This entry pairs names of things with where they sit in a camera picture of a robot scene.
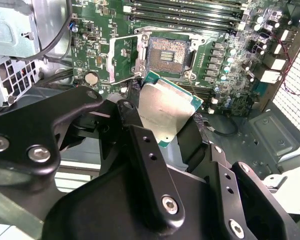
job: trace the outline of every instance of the mesh panel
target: mesh panel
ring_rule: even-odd
[[[286,75],[285,83],[293,92],[300,93],[300,52]],[[282,84],[273,103],[300,130],[300,96],[286,92]]]

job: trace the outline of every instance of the black plastic bracket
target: black plastic bracket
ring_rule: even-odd
[[[185,209],[156,138],[151,130],[143,128],[138,110],[131,102],[118,101],[116,110],[113,116],[118,115],[117,119],[121,121],[122,135],[104,161],[107,170],[101,167],[101,171],[107,172],[111,168],[110,159],[115,160],[120,151],[125,151],[137,178],[141,180],[140,188],[144,194],[140,200],[148,203],[145,204],[147,209],[144,209],[147,225],[160,235],[171,235],[183,224]]]
[[[27,190],[46,187],[60,164],[59,148],[70,123],[98,108],[102,97],[89,87],[77,87],[0,116],[0,136],[8,147],[0,151],[0,186]],[[33,147],[44,147],[44,162],[29,158]]]
[[[203,161],[191,172],[203,178],[210,185],[211,229],[220,239],[257,240],[247,226],[241,204],[236,175],[229,169],[224,151],[215,144],[210,144]]]

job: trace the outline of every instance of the black cable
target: black cable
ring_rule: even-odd
[[[69,30],[69,41],[68,41],[68,46],[67,46],[67,49],[65,51],[65,53],[62,55],[62,57],[60,58],[55,58],[55,57],[51,57],[51,56],[47,56],[47,55],[44,55],[44,57],[46,59],[48,59],[50,62],[52,63],[57,63],[57,64],[62,64],[62,65],[65,65],[67,67],[71,67],[72,68],[72,62],[68,62],[68,61],[64,61],[63,59],[67,57],[67,55],[69,54],[70,52],[70,49],[71,49],[71,38],[72,38],[72,31]]]
[[[207,129],[209,129],[210,131],[212,131],[213,133],[215,133],[219,136],[223,136],[223,137],[234,136],[238,133],[239,128],[238,128],[236,122],[229,115],[227,115],[226,117],[227,117],[227,119],[229,119],[230,123],[234,127],[234,130],[232,132],[229,132],[229,133],[223,133],[223,132],[217,131],[213,126],[210,125],[210,123],[208,121],[204,121],[203,123],[204,123],[204,125],[206,126]]]
[[[73,72],[72,69],[65,70],[65,71],[59,72],[59,73],[57,73],[55,75],[52,75],[52,76],[49,76],[49,77],[44,78],[42,80],[39,80],[35,84],[35,86],[36,87],[40,87],[40,86],[43,86],[43,85],[46,85],[46,84],[50,84],[50,83],[53,83],[53,82],[56,82],[56,81],[59,81],[59,80],[70,78],[73,75],[74,75],[74,72]]]
[[[48,44],[48,46],[46,46],[44,49],[42,49],[40,52],[38,52],[37,54],[35,54],[33,56],[19,57],[18,60],[30,62],[35,59],[40,59],[41,57],[43,57],[44,55],[49,53],[58,44],[58,42],[60,41],[60,39],[62,38],[64,33],[68,30],[69,24],[72,19],[72,0],[67,0],[66,5],[67,5],[67,10],[68,10],[68,17],[66,18],[60,31],[57,33],[57,35],[54,37],[54,39]]]

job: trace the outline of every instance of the capacitor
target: capacitor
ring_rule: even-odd
[[[273,20],[268,20],[268,21],[266,22],[266,24],[268,24],[268,25],[274,27],[275,29],[277,29],[277,28],[280,26],[280,23],[278,23],[277,21],[273,21]]]
[[[219,78],[220,78],[221,81],[227,80],[227,76],[224,75],[224,74],[221,74],[221,75],[219,76]]]
[[[267,44],[264,44],[263,42],[260,42],[259,47],[262,48],[263,50],[265,50],[268,46],[267,46]]]
[[[261,28],[259,36],[264,38],[264,39],[268,39],[270,38],[270,36],[272,35],[271,31],[265,29],[265,28]]]
[[[241,67],[245,70],[248,71],[250,67],[247,64],[242,63]]]
[[[225,98],[225,102],[226,102],[227,104],[231,103],[231,101],[232,101],[232,99],[231,99],[230,96],[227,96],[227,97]]]
[[[230,72],[230,67],[229,66],[227,66],[227,65],[225,65],[225,66],[223,66],[223,71],[225,72],[225,73],[228,73],[228,72]]]
[[[220,92],[220,88],[218,87],[218,85],[215,85],[215,86],[214,86],[214,91],[215,91],[216,93],[219,93],[219,92]]]
[[[262,22],[264,21],[264,17],[263,16],[260,16],[260,15],[256,15],[254,17],[254,21],[257,23],[257,24],[262,24]]]
[[[72,31],[73,33],[77,33],[77,32],[79,31],[79,28],[76,27],[76,26],[73,26],[73,27],[71,27],[71,31]]]
[[[229,48],[228,52],[233,56],[236,55],[237,50],[235,50],[234,48]]]
[[[256,52],[259,53],[260,55],[265,54],[265,51],[261,47],[257,47]]]
[[[250,74],[247,74],[246,75],[246,78],[249,80],[249,82],[253,82],[255,79],[254,79],[254,77],[253,76],[251,76]]]
[[[96,85],[97,82],[99,81],[99,75],[95,72],[88,72],[85,76],[84,76],[84,80],[90,85]]]
[[[233,58],[233,57],[227,57],[226,58],[226,62],[228,63],[228,64],[232,64],[233,62],[235,61],[235,59]]]
[[[254,24],[253,25],[253,30],[254,31],[259,31],[261,29],[261,25],[260,24]]]

